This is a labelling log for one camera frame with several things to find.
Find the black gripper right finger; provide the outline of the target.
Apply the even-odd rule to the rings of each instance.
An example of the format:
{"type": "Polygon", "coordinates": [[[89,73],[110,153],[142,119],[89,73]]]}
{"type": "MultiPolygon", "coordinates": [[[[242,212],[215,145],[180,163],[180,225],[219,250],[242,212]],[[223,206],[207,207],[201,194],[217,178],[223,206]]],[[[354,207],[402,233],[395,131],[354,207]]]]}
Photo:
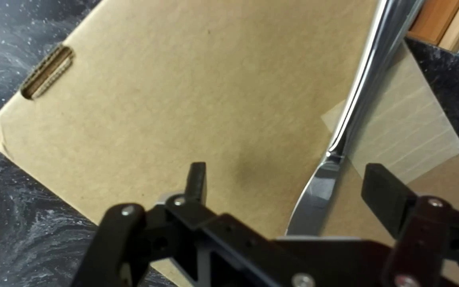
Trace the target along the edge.
{"type": "Polygon", "coordinates": [[[418,196],[386,166],[370,163],[365,167],[362,199],[384,229],[397,237],[418,196]]]}

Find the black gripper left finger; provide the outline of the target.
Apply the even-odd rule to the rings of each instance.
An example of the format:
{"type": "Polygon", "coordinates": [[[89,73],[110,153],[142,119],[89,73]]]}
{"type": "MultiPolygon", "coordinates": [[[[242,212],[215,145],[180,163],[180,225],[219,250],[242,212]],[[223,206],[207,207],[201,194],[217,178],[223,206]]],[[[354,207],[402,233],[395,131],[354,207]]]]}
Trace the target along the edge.
{"type": "Polygon", "coordinates": [[[185,198],[191,202],[206,202],[207,170],[204,163],[193,163],[188,170],[185,198]]]}

